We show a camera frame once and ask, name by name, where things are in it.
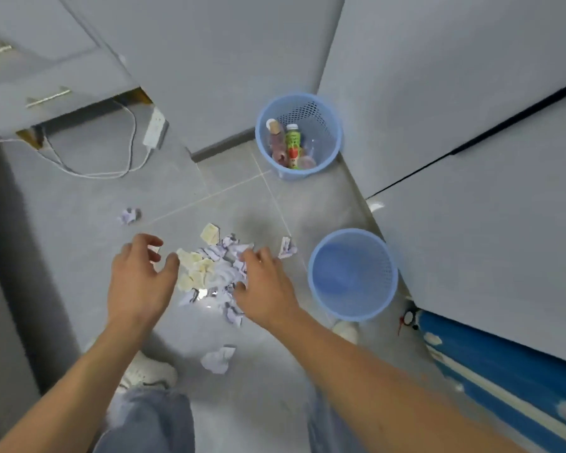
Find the person's right arm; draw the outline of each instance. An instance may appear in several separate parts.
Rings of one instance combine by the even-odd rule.
[[[245,251],[243,258],[249,287],[237,285],[238,305],[287,347],[371,453],[522,452],[402,371],[321,326],[300,308],[280,260],[268,248]]]

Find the forearm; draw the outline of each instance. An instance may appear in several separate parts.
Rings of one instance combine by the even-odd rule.
[[[85,452],[144,334],[132,324],[109,324],[0,442],[0,453]]]
[[[271,332],[372,453],[521,451],[304,311],[273,324]]]

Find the white power strip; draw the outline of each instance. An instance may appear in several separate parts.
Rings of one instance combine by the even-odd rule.
[[[145,133],[145,138],[142,143],[147,147],[147,149],[159,149],[162,141],[164,140],[164,135],[166,129],[168,128],[168,121],[159,109],[153,109],[153,115],[151,115],[151,120],[149,121],[149,126],[147,127],[147,132]]]

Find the pant leg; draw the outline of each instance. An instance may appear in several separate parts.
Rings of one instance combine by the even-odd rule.
[[[189,400],[167,389],[133,388],[123,397],[116,426],[104,433],[94,453],[194,453]]]
[[[316,388],[308,413],[308,440],[312,453],[366,453],[346,422]]]

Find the power cord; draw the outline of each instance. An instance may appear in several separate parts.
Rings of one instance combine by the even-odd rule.
[[[145,156],[145,159],[142,161],[142,163],[138,166],[138,167],[134,167],[132,168],[132,151],[133,151],[133,144],[134,144],[134,138],[136,136],[136,126],[137,126],[137,122],[136,122],[136,116],[135,114],[125,105],[121,104],[119,101],[117,100],[112,100],[114,103],[118,104],[119,106],[121,106],[125,111],[127,111],[131,116],[132,116],[132,120],[133,120],[133,127],[132,127],[132,134],[130,135],[130,141],[128,143],[128,163],[127,163],[127,167],[125,170],[122,171],[104,171],[104,172],[100,172],[100,173],[78,173],[77,171],[73,170],[72,168],[68,167],[63,160],[61,159],[61,157],[58,155],[57,151],[55,151],[53,144],[50,142],[50,140],[48,139],[48,137],[46,136],[46,132],[44,131],[44,128],[42,128],[42,132],[44,134],[44,140],[45,140],[45,146],[51,151],[53,152],[54,157],[56,158],[56,160],[51,159],[50,157],[45,156],[42,152],[40,152],[38,149],[34,148],[33,146],[30,146],[29,144],[27,144],[24,140],[19,139],[19,138],[8,138],[8,139],[0,139],[0,143],[10,143],[10,142],[15,142],[15,141],[19,141],[22,143],[27,144],[28,146],[30,146],[31,149],[33,149],[33,151],[38,154],[42,159],[46,160],[47,162],[52,163],[54,166],[56,166],[59,170],[70,174],[71,176],[75,176],[78,178],[86,178],[86,179],[117,179],[117,178],[121,178],[124,177],[125,175],[127,175],[128,173],[132,172],[132,171],[137,171],[140,170],[142,167],[145,166],[145,164],[147,163],[147,161],[149,160],[149,157],[151,156],[151,151],[152,149],[147,149],[147,155]]]

